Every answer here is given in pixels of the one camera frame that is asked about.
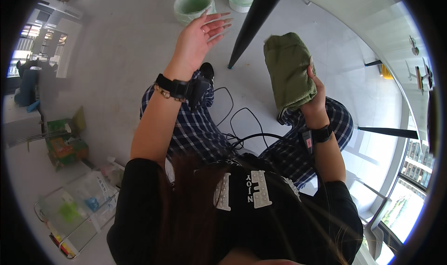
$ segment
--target table leg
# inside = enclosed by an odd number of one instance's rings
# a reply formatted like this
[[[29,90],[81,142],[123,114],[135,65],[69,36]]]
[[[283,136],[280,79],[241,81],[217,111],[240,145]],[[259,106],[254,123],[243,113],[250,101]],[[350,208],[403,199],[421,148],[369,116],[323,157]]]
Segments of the table leg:
[[[374,65],[379,65],[379,64],[382,64],[382,61],[380,61],[380,60],[376,60],[376,61],[374,61],[374,62],[365,64],[365,67],[374,66]]]
[[[417,132],[414,130],[378,127],[359,127],[359,130],[409,139],[419,139],[419,137],[417,136]]]
[[[254,0],[237,36],[228,68],[231,69],[264,24],[279,0]]]

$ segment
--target beaded bracelet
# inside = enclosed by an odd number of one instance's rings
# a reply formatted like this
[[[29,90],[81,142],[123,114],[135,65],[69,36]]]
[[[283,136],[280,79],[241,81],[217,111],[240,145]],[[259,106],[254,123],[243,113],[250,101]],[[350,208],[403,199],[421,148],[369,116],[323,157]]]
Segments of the beaded bracelet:
[[[156,91],[158,91],[161,95],[163,95],[163,97],[165,97],[166,99],[169,99],[171,97],[171,94],[169,92],[167,92],[166,90],[162,89],[157,83],[154,84],[154,89]],[[175,101],[179,101],[179,102],[186,102],[186,98],[175,98],[172,97]]]

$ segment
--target wristwatch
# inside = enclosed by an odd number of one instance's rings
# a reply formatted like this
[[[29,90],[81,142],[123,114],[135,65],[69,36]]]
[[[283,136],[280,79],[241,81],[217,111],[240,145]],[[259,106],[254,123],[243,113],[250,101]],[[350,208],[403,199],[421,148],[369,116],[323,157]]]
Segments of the wristwatch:
[[[329,141],[329,139],[331,139],[332,132],[333,130],[329,125],[321,129],[313,129],[312,140],[314,143],[324,143],[325,141]]]
[[[166,95],[170,95],[170,97],[182,102],[188,99],[193,91],[193,88],[190,87],[190,82],[179,80],[171,81],[170,79],[165,78],[162,74],[158,75],[155,83],[159,86],[159,88],[169,92],[169,94]]]

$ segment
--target wrist device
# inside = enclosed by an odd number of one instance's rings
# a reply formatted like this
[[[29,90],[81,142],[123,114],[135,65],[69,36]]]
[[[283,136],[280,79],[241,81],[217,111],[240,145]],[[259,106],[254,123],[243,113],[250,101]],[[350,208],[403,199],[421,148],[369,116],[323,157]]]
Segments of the wrist device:
[[[321,128],[321,129],[313,129],[312,131],[312,139],[314,143],[324,143],[325,141],[329,141],[331,139],[331,134],[333,130],[329,125]]]
[[[309,155],[313,154],[313,146],[315,143],[324,143],[331,139],[332,129],[329,125],[321,129],[308,129],[301,130],[301,143]]]
[[[210,82],[202,75],[198,75],[192,81],[184,82],[179,80],[171,81],[159,74],[155,80],[154,88],[159,91],[165,98],[173,97],[174,100],[182,103],[189,101],[188,105],[191,111],[197,110],[203,94],[208,89]]]

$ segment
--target green cloth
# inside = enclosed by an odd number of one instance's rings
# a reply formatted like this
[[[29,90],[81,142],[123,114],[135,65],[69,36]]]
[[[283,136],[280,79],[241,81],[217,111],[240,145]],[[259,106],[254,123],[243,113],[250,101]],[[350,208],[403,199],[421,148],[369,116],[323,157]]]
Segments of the green cloth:
[[[315,97],[315,83],[307,75],[310,53],[297,34],[270,36],[264,44],[264,56],[278,111],[296,111]]]

